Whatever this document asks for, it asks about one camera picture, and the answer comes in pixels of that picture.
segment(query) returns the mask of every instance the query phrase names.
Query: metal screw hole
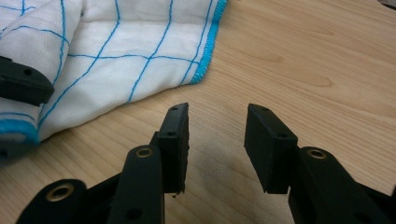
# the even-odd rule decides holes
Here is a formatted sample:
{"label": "metal screw hole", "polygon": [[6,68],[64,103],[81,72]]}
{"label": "metal screw hole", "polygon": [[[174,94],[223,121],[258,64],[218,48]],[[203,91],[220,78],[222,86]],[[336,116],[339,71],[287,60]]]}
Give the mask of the metal screw hole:
{"label": "metal screw hole", "polygon": [[136,156],[138,158],[146,158],[152,155],[152,149],[149,147],[139,148],[136,151]]}
{"label": "metal screw hole", "polygon": [[309,149],[306,151],[306,153],[308,153],[308,155],[310,155],[311,157],[315,158],[315,159],[319,159],[319,160],[323,160],[326,159],[326,154],[320,150],[317,149]]}
{"label": "metal screw hole", "polygon": [[62,184],[55,189],[52,189],[48,194],[46,199],[49,202],[55,203],[59,202],[67,197],[69,197],[74,191],[74,186],[69,183]]}

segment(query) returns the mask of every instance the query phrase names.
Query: wood grain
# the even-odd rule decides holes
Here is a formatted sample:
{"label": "wood grain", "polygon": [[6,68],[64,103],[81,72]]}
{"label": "wood grain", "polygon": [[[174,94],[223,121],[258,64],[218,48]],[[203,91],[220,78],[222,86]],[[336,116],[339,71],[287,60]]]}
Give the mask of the wood grain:
{"label": "wood grain", "polygon": [[190,104],[187,190],[167,223],[293,223],[286,195],[263,194],[243,147],[248,103],[264,105],[327,149],[362,184],[396,184],[396,11],[375,0],[230,0],[198,85],[164,91],[53,135],[0,167],[0,223],[44,186],[91,187],[147,144],[168,107]]}

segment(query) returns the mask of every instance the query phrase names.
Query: towel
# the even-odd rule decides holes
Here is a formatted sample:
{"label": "towel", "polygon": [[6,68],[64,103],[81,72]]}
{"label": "towel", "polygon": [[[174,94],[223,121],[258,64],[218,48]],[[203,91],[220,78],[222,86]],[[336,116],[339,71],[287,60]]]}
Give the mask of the towel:
{"label": "towel", "polygon": [[198,83],[225,5],[0,0],[0,56],[36,69],[55,89],[41,106],[0,97],[0,160],[118,105]]}

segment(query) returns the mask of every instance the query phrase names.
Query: blue stitched edge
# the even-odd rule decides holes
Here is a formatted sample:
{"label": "blue stitched edge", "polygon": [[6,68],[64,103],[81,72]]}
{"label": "blue stitched edge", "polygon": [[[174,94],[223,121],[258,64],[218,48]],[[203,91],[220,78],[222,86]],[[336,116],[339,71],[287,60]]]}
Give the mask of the blue stitched edge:
{"label": "blue stitched edge", "polygon": [[[199,40],[199,44],[198,44],[197,50],[195,51],[194,58],[192,59],[193,61],[195,61],[195,59],[197,58],[198,52],[199,52],[199,50],[200,50],[200,48],[201,48],[202,40],[203,40],[203,38],[204,38],[204,33],[205,33],[205,30],[206,30],[206,26],[207,26],[207,19],[209,18],[210,9],[212,9],[212,3],[213,3],[213,0],[210,1],[209,7],[208,7],[207,12],[206,12],[206,19],[205,19],[204,29],[203,29],[203,31],[201,32],[201,38],[200,38],[200,40]],[[189,68],[187,68],[186,73],[184,74],[184,76],[183,76],[183,78],[181,79],[180,83],[178,83],[179,86],[180,86],[181,84],[183,84],[184,80],[185,80],[186,77],[187,77],[187,74],[190,72],[191,67],[192,67],[192,63],[190,63]]]}
{"label": "blue stitched edge", "polygon": [[219,21],[226,5],[227,0],[219,0],[218,4],[216,5],[212,26],[210,27],[209,33],[207,34],[204,54],[189,84],[196,84],[200,82],[205,75],[207,67],[210,64],[210,59],[212,58],[213,48],[215,47],[215,39],[219,29]]}
{"label": "blue stitched edge", "polygon": [[38,131],[32,123],[17,120],[17,119],[3,119],[0,120],[0,134],[3,133],[21,133],[26,136],[23,143],[39,144]]}

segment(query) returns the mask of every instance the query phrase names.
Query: blue grid pattern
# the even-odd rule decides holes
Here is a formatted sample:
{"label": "blue grid pattern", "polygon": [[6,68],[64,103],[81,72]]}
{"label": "blue grid pattern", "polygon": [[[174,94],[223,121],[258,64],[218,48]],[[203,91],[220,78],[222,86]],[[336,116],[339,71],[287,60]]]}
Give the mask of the blue grid pattern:
{"label": "blue grid pattern", "polygon": [[[60,8],[62,11],[62,33],[58,34],[54,31],[48,30],[48,29],[40,29],[40,28],[35,28],[35,27],[31,27],[28,25],[21,25],[17,28],[12,29],[10,32],[14,32],[17,31],[19,29],[32,29],[38,32],[45,32],[45,33],[49,33],[52,35],[55,35],[57,37],[60,38],[60,48],[59,48],[59,65],[58,65],[58,69],[57,69],[57,73],[56,73],[56,77],[53,80],[53,84],[55,84],[58,80],[59,75],[62,72],[62,68],[63,68],[63,61],[64,61],[64,45],[66,44],[67,46],[70,46],[70,41],[67,40],[66,38],[66,19],[65,19],[65,12],[64,12],[64,0],[59,0],[60,3]],[[128,58],[128,57],[140,57],[146,60],[146,63],[143,67],[143,69],[141,70],[138,79],[134,82],[134,85],[131,87],[131,92],[129,95],[129,98],[127,100],[127,102],[125,103],[129,103],[133,100],[134,97],[134,92],[141,80],[141,78],[145,75],[145,72],[147,70],[147,68],[149,67],[150,63],[152,62],[152,60],[155,59],[167,59],[167,60],[180,60],[180,61],[185,61],[189,63],[189,66],[183,76],[183,78],[181,79],[181,81],[179,82],[178,85],[182,85],[183,82],[185,81],[188,73],[191,70],[191,67],[193,64],[197,64],[199,66],[197,71],[195,72],[195,75],[193,76],[191,83],[197,83],[199,82],[199,80],[203,77],[205,70],[210,62],[210,57],[211,57],[211,53],[212,50],[214,48],[214,40],[215,40],[215,36],[216,36],[216,32],[218,30],[218,23],[219,23],[219,18],[221,17],[222,11],[225,8],[225,4],[226,1],[225,0],[219,0],[218,4],[216,6],[215,9],[215,16],[212,19],[212,26],[209,28],[209,31],[207,31],[207,25],[208,25],[208,19],[209,19],[209,13],[210,13],[210,9],[212,8],[212,4],[213,4],[213,0],[210,1],[208,9],[207,9],[207,13],[206,13],[206,18],[205,18],[205,25],[203,28],[203,31],[201,32],[201,38],[199,41],[198,46],[196,47],[196,52],[193,56],[192,59],[187,59],[187,58],[178,58],[178,57],[172,57],[172,56],[168,56],[168,55],[157,55],[157,52],[159,50],[159,48],[162,45],[162,42],[165,40],[167,32],[169,30],[169,27],[172,24],[172,10],[173,10],[173,3],[174,0],[170,0],[170,4],[169,4],[169,15],[168,15],[168,23],[166,25],[165,30],[163,31],[163,36],[160,39],[156,49],[149,55],[139,55],[139,54],[123,54],[123,55],[102,55],[102,52],[104,50],[104,48],[106,47],[106,45],[108,44],[109,41],[111,41],[112,36],[117,32],[117,29],[121,23],[121,14],[120,14],[120,9],[119,9],[119,0],[114,0],[114,5],[115,5],[115,9],[117,11],[117,21],[114,25],[113,30],[111,31],[111,33],[109,34],[107,40],[104,42],[104,44],[102,45],[102,47],[99,49],[99,51],[97,52],[96,55],[88,55],[88,54],[73,54],[73,53],[69,53],[67,54],[67,57],[70,58],[77,58],[77,57],[84,57],[87,59],[92,59],[92,62],[90,64],[90,66],[88,67],[88,69],[79,77],[77,78],[70,86],[68,86],[66,89],[64,89],[64,91],[58,96],[58,98],[55,100],[55,103],[52,105],[44,105],[41,108],[41,111],[44,112],[46,106],[49,106],[49,109],[47,110],[47,112],[41,117],[41,120],[38,121],[38,126],[37,128],[40,129],[43,122],[47,119],[47,117],[52,113],[53,110],[55,110],[57,108],[57,105],[59,104],[59,102],[63,99],[63,97],[70,91],[70,89],[72,89],[74,86],[76,86],[81,79],[83,79],[85,76],[87,76],[92,68],[95,66],[95,64],[99,61],[99,60],[115,60],[115,59],[119,59],[119,58]],[[33,6],[26,6],[26,2],[25,0],[21,0],[21,7],[20,8],[15,8],[15,7],[9,7],[9,6],[0,6],[0,8],[2,9],[8,9],[8,10],[14,10],[14,11],[20,11],[21,14],[20,16],[25,15],[28,11],[30,10],[34,10],[35,7]],[[4,28],[1,32],[0,32],[0,41],[1,41],[1,34],[7,29]],[[204,52],[203,52],[203,57],[201,59],[200,62],[196,61],[197,56],[199,54],[199,50],[200,47],[203,43],[203,39],[204,39],[204,34],[205,32],[208,32],[207,34],[207,41],[206,41],[206,45],[204,48]],[[18,113],[18,112],[5,112],[5,113],[0,113],[0,117],[4,116],[4,115],[14,115],[14,116],[22,116],[22,117],[26,117],[29,118],[31,121],[35,121],[35,119],[27,114],[22,114],[22,113]]]}

